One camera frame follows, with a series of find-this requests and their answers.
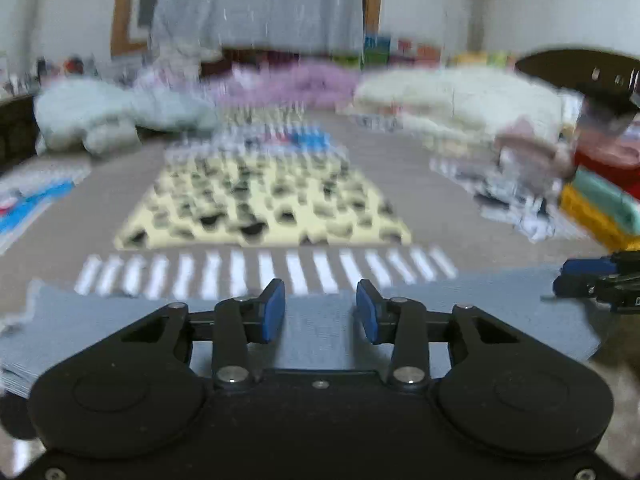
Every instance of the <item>screw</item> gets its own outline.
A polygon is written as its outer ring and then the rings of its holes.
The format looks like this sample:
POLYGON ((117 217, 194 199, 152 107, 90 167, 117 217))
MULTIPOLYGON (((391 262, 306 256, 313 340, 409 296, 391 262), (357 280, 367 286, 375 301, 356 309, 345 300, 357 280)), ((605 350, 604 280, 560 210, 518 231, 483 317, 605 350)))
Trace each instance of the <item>screw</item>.
POLYGON ((593 469, 583 469, 575 475, 575 480, 596 480, 596 472, 593 469))
POLYGON ((52 467, 51 469, 47 469, 47 472, 44 473, 45 480, 66 480, 66 474, 62 469, 58 469, 57 467, 52 467))
POLYGON ((421 382, 425 378, 425 374, 420 368, 413 366, 405 366, 394 371, 396 380, 404 384, 415 384, 421 382))
POLYGON ((329 381, 314 381, 311 385, 316 390, 326 390, 329 387, 329 381))
POLYGON ((249 370, 241 366, 225 366, 216 374, 223 383, 241 383, 249 376, 249 370))

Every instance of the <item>curtain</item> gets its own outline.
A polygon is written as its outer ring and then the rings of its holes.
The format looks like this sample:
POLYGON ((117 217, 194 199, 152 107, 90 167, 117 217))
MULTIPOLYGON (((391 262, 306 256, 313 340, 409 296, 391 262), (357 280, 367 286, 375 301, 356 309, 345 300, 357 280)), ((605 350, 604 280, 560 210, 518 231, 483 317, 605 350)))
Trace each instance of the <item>curtain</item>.
POLYGON ((152 41, 300 52, 362 49, 362 0, 158 0, 152 41))

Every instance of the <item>yellow sheet with black spots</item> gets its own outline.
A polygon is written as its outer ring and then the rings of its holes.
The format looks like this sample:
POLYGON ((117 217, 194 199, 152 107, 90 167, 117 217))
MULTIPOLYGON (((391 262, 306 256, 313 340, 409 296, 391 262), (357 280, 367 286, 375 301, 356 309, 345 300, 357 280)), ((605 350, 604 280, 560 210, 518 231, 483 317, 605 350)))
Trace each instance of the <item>yellow sheet with black spots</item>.
POLYGON ((337 155, 194 158, 162 170, 115 239, 121 250, 410 244, 393 206, 337 155))

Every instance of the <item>wooden door frame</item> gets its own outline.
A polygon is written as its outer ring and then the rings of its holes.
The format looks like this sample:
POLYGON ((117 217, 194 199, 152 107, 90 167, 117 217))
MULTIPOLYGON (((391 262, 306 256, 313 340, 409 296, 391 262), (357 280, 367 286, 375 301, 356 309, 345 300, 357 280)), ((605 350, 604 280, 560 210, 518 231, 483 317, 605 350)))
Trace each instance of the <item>wooden door frame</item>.
MULTIPOLYGON (((378 31, 381 1, 364 0, 364 23, 367 32, 376 33, 378 31)), ((145 41, 134 41, 129 37, 131 2, 132 0, 115 0, 113 5, 111 57, 131 54, 147 48, 145 41)))

